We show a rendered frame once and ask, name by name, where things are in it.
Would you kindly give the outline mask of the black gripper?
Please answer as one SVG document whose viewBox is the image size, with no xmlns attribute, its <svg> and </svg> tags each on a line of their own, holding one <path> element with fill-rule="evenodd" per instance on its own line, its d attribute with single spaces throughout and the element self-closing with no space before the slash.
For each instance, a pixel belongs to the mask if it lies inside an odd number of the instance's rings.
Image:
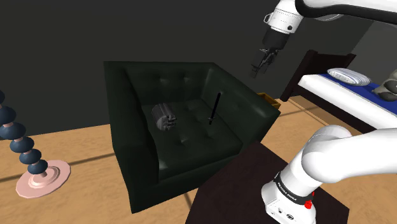
<svg viewBox="0 0 397 224">
<path fill-rule="evenodd" d="M 251 77 L 255 78 L 262 67 L 262 73 L 266 73 L 268 67 L 277 57 L 278 50 L 282 50 L 289 39 L 289 35 L 269 28 L 263 39 L 263 47 L 260 48 L 251 63 Z"/>
</svg>

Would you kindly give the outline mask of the small wooden box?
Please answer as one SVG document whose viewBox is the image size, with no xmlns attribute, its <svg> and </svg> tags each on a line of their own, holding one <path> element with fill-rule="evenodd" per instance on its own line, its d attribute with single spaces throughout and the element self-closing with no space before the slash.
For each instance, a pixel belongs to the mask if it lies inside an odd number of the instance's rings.
<svg viewBox="0 0 397 224">
<path fill-rule="evenodd" d="M 273 99 L 271 96 L 269 96 L 268 94 L 266 94 L 265 92 L 262 93 L 258 93 L 258 95 L 264 99 L 266 102 L 268 102 L 269 104 L 271 104 L 274 108 L 279 109 L 281 104 L 276 101 L 275 99 Z"/>
</svg>

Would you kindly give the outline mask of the black pen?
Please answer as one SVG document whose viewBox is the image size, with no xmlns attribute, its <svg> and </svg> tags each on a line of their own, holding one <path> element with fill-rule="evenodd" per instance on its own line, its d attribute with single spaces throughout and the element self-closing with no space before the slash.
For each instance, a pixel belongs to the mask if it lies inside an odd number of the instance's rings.
<svg viewBox="0 0 397 224">
<path fill-rule="evenodd" d="M 218 93 L 217 93 L 216 100 L 215 100 L 215 103 L 214 103 L 214 106 L 213 106 L 213 109 L 212 109 L 212 112 L 211 112 L 211 116 L 209 117 L 209 125 L 212 124 L 212 121 L 213 121 L 214 118 L 215 118 L 216 109 L 217 109 L 217 107 L 218 107 L 218 103 L 219 103 L 219 100 L 220 100 L 221 95 L 222 95 L 221 92 L 218 92 Z"/>
</svg>

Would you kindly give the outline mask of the white striped pillow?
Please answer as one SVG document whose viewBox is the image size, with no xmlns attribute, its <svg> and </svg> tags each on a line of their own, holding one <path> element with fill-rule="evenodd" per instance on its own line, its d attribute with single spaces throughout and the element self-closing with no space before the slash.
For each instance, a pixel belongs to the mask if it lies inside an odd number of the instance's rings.
<svg viewBox="0 0 397 224">
<path fill-rule="evenodd" d="M 366 86 L 371 83 L 371 79 L 364 74 L 346 68 L 331 68 L 327 73 L 335 79 L 353 86 Z"/>
</svg>

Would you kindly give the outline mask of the grey cylindrical object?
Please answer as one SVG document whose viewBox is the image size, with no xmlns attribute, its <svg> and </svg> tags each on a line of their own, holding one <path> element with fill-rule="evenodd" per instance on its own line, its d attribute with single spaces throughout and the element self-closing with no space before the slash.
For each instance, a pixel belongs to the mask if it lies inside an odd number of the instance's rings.
<svg viewBox="0 0 397 224">
<path fill-rule="evenodd" d="M 151 114 L 157 128 L 161 131 L 167 131 L 176 126 L 176 116 L 171 107 L 166 103 L 160 103 L 153 107 Z"/>
</svg>

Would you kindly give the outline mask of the dark robot stand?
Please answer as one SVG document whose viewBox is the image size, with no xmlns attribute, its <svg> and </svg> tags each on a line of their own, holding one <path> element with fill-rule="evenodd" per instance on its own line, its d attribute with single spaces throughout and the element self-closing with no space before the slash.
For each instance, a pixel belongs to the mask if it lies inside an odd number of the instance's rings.
<svg viewBox="0 0 397 224">
<path fill-rule="evenodd" d="M 185 224 L 279 224 L 266 213 L 261 188 L 286 165 L 251 144 L 198 188 Z"/>
</svg>

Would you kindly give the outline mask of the grey plush toy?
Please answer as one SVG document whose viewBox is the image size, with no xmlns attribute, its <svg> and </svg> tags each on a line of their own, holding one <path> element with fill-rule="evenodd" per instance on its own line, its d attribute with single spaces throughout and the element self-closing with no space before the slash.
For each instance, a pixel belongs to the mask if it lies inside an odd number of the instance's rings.
<svg viewBox="0 0 397 224">
<path fill-rule="evenodd" d="M 372 90 L 387 102 L 397 101 L 397 69 L 394 70 L 379 87 Z"/>
</svg>

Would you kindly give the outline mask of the floor lamp with blue beads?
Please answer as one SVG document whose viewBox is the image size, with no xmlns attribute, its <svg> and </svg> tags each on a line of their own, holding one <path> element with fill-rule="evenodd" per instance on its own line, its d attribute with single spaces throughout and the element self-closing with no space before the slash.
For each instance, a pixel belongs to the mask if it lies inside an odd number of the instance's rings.
<svg viewBox="0 0 397 224">
<path fill-rule="evenodd" d="M 15 110 L 4 106 L 4 100 L 5 94 L 0 91 L 0 137 L 11 141 L 10 150 L 27 165 L 27 172 L 17 181 L 16 192 L 26 199 L 54 192 L 69 179 L 70 165 L 63 160 L 43 160 L 42 153 L 34 148 L 34 140 L 25 135 L 25 126 L 15 121 Z"/>
</svg>

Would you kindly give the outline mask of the bed with dark wooden frame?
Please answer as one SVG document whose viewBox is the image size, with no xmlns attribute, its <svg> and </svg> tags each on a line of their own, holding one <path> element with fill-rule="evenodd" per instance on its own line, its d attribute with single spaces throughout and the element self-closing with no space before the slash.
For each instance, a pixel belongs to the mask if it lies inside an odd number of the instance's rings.
<svg viewBox="0 0 397 224">
<path fill-rule="evenodd" d="M 347 68 L 355 54 L 332 55 L 308 50 L 287 84 L 280 100 L 298 94 L 352 128 L 367 133 L 375 129 L 397 128 L 397 101 L 387 102 L 369 83 L 355 87 L 331 77 L 327 70 Z"/>
</svg>

